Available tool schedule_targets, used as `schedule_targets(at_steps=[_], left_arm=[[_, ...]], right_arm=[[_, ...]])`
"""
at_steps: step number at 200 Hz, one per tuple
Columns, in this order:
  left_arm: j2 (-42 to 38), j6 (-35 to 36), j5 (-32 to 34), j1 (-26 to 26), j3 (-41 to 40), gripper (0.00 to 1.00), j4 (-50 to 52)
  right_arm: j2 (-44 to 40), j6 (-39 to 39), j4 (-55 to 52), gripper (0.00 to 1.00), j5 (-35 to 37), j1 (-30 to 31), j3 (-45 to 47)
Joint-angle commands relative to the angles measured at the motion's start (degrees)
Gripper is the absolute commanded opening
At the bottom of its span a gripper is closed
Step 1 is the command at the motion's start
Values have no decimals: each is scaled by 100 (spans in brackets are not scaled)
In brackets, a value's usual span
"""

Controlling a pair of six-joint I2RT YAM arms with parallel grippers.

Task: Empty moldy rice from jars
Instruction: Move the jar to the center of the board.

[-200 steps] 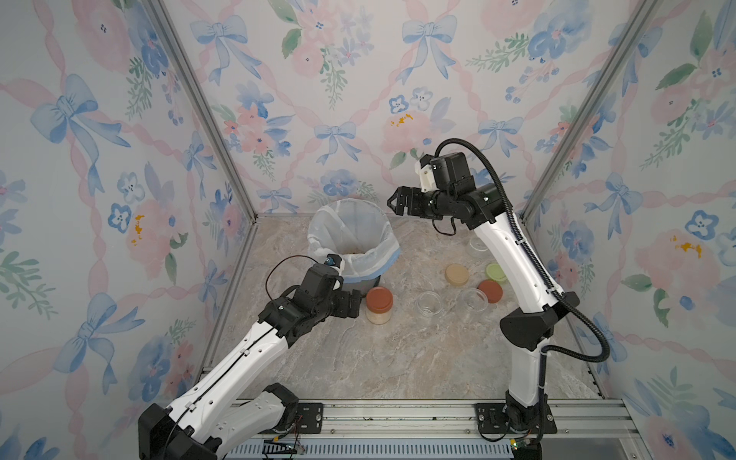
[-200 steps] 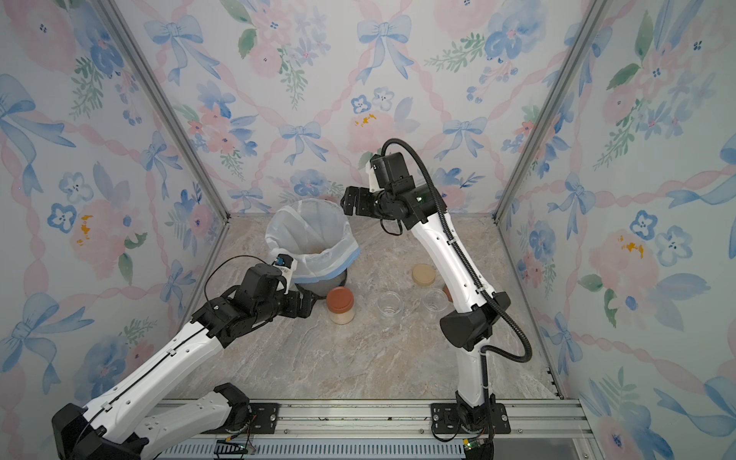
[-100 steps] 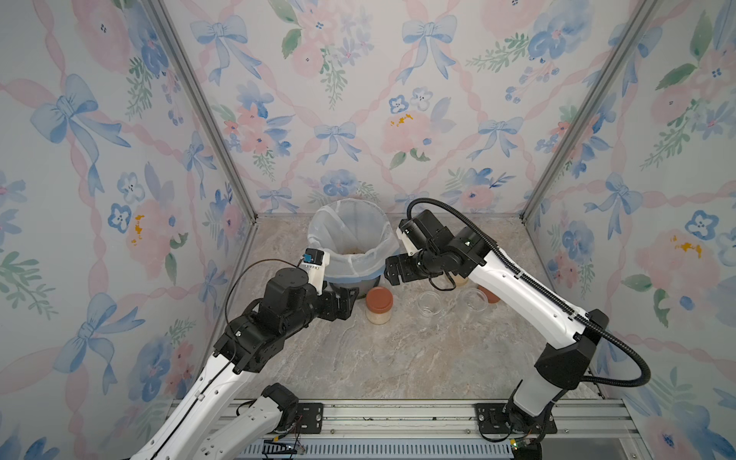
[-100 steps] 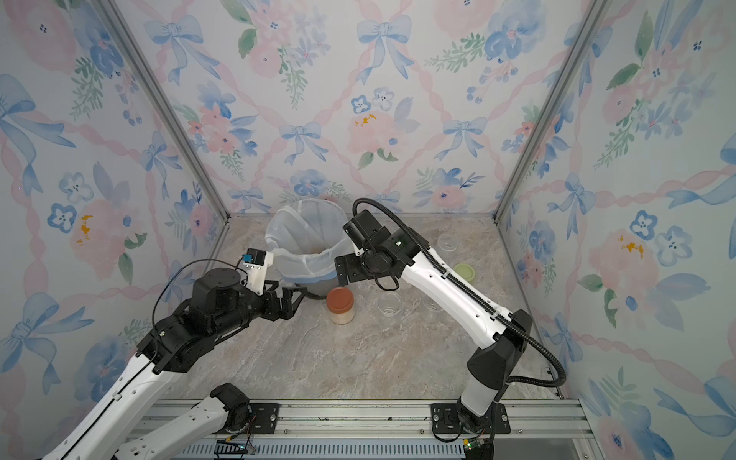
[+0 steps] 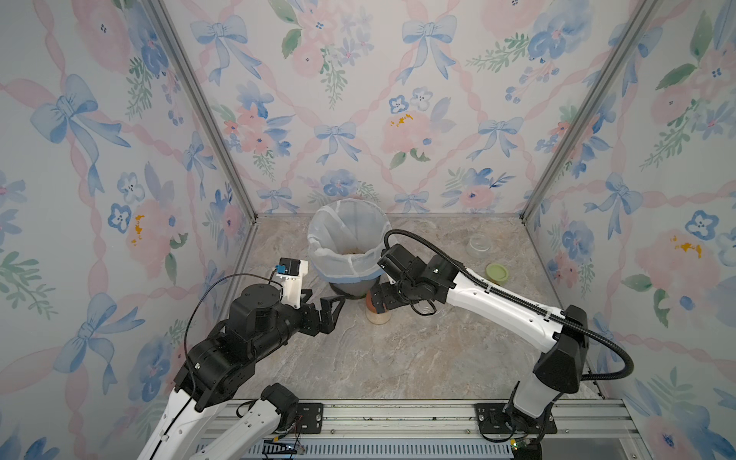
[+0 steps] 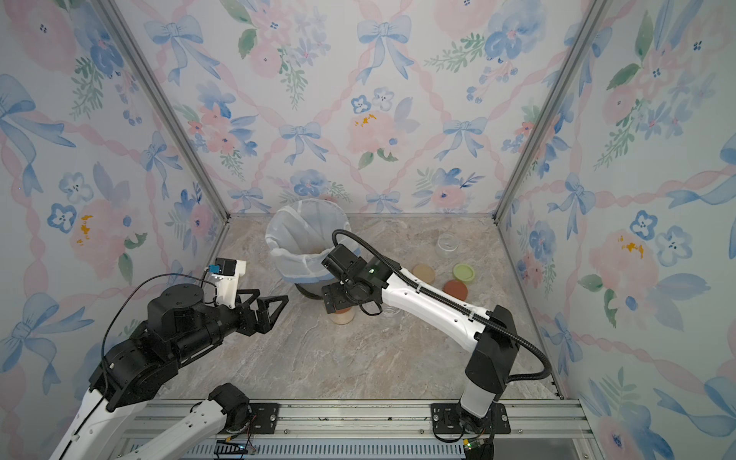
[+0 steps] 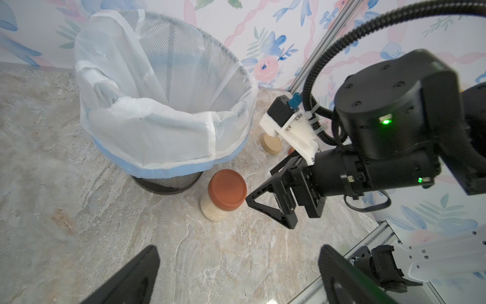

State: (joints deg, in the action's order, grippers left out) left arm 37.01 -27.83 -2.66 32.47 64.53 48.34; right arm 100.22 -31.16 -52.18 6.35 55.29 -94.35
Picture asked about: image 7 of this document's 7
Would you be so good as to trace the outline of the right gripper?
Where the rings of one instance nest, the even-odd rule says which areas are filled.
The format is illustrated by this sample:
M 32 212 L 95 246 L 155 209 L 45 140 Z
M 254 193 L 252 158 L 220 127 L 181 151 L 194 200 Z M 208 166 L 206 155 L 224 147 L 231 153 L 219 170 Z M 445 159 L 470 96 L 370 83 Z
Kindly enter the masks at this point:
M 306 209 L 311 219 L 320 218 L 325 198 L 313 181 L 312 166 L 294 149 L 267 174 L 261 184 L 255 186 L 246 197 L 249 208 L 258 211 L 287 229 L 297 226 L 296 204 Z M 283 173 L 287 182 L 278 175 Z

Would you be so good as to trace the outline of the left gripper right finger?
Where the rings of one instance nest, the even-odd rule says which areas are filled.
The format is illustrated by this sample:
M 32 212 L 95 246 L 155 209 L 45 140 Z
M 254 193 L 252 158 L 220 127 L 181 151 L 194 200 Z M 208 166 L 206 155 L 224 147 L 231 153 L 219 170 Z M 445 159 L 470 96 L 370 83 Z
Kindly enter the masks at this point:
M 329 303 L 394 303 L 333 247 L 321 247 L 318 267 Z

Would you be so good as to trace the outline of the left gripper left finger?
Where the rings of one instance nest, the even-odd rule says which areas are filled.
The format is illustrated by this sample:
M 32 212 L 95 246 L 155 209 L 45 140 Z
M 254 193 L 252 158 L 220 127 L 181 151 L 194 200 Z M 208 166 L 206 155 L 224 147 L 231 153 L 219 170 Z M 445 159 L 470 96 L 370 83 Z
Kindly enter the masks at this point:
M 160 265 L 157 247 L 145 247 L 83 303 L 150 303 Z

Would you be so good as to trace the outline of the red lid jar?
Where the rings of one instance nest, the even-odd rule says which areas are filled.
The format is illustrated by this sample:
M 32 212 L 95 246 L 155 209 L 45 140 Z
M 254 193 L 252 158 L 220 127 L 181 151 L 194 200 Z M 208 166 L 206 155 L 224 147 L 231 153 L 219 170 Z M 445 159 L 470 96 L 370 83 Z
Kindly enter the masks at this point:
M 247 191 L 247 184 L 240 173 L 230 169 L 219 170 L 201 198 L 201 211 L 207 219 L 221 222 L 244 203 Z

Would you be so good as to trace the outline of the tan jar lid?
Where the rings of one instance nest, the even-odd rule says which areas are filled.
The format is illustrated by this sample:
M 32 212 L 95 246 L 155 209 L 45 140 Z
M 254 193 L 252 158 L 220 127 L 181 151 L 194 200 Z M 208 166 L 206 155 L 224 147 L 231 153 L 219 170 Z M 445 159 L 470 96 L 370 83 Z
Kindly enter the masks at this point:
M 283 148 L 282 142 L 278 137 L 272 137 L 267 133 L 260 135 L 259 142 L 262 148 L 271 155 L 278 155 Z

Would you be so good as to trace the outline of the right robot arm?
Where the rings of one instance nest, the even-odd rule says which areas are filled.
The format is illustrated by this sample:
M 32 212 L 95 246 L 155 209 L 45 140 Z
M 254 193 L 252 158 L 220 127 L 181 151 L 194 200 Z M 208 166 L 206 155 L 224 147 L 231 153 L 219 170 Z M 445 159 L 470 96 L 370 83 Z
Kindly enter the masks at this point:
M 297 206 L 319 218 L 329 196 L 432 187 L 441 163 L 466 194 L 485 192 L 485 84 L 460 91 L 456 72 L 425 50 L 349 76 L 331 111 L 305 113 L 301 101 L 280 96 L 262 118 L 294 151 L 246 198 L 286 228 Z

